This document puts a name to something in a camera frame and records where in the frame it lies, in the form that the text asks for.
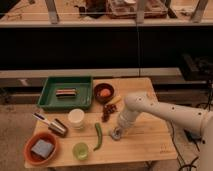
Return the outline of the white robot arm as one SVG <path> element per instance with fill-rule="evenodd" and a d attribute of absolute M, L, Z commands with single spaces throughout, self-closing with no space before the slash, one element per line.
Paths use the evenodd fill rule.
<path fill-rule="evenodd" d="M 124 108 L 117 117 L 117 126 L 111 137 L 120 140 L 142 112 L 200 135 L 202 144 L 198 171 L 213 171 L 213 111 L 153 101 L 146 92 L 129 93 L 124 98 Z"/>

